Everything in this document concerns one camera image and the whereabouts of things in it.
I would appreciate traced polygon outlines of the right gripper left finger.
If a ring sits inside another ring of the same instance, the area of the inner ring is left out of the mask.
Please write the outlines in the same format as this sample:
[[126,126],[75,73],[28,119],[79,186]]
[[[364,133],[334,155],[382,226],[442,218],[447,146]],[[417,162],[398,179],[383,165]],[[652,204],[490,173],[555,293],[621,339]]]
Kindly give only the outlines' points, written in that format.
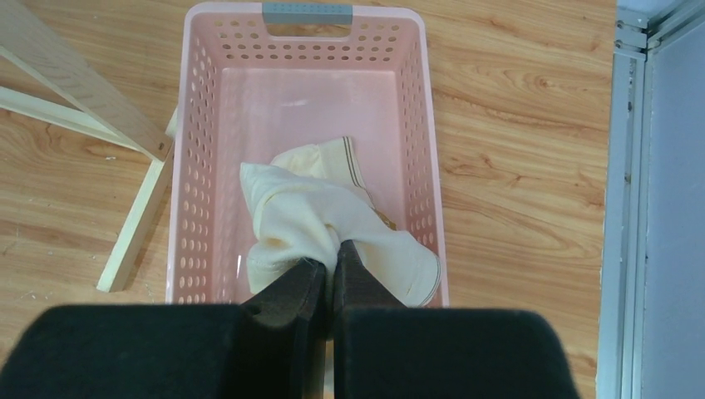
[[66,305],[1,370],[4,398],[304,398],[324,343],[325,268],[303,259],[241,304]]

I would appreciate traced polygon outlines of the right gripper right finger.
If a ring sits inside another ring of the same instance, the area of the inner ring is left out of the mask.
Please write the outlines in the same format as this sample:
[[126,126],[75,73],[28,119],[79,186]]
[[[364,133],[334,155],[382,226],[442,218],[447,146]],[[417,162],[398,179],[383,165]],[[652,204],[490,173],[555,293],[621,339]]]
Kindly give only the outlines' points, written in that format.
[[333,277],[338,398],[576,398],[561,342],[538,313],[409,308],[350,240]]

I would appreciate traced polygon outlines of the cream underwear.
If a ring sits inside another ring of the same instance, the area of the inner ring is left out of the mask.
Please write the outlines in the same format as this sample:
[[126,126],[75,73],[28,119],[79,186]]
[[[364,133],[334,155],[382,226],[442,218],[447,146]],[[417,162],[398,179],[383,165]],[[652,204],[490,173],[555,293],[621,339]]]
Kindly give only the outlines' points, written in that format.
[[331,291],[338,251],[351,240],[363,266],[401,303],[419,307],[435,296],[440,259],[377,210],[350,137],[287,150],[268,164],[242,163],[239,181],[256,239],[245,260],[251,293],[300,259],[325,266]]

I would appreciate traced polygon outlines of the pink plastic basket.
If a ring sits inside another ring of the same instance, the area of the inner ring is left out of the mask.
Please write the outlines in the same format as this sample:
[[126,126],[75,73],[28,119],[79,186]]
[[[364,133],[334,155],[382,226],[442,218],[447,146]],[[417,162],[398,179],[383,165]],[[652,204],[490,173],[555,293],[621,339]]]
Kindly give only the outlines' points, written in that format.
[[446,257],[426,29],[401,7],[204,2],[185,17],[165,300],[241,303],[244,162],[352,142],[372,202]]

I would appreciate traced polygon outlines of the wooden clothes rack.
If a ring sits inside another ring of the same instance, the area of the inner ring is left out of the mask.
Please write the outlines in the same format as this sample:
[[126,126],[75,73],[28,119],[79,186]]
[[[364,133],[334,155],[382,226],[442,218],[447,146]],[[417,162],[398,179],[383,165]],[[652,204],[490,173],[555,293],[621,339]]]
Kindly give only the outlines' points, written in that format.
[[145,178],[96,284],[105,293],[123,290],[172,178],[177,117],[172,116],[165,131],[160,131],[79,52],[19,1],[1,3],[1,56],[68,103],[63,106],[3,87],[3,109],[150,158]]

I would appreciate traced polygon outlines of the aluminium frame post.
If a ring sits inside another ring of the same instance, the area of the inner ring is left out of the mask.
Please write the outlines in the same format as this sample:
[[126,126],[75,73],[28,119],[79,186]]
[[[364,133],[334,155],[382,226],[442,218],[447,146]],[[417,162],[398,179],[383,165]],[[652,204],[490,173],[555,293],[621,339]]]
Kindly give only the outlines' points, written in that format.
[[621,1],[596,395],[704,395],[704,4]]

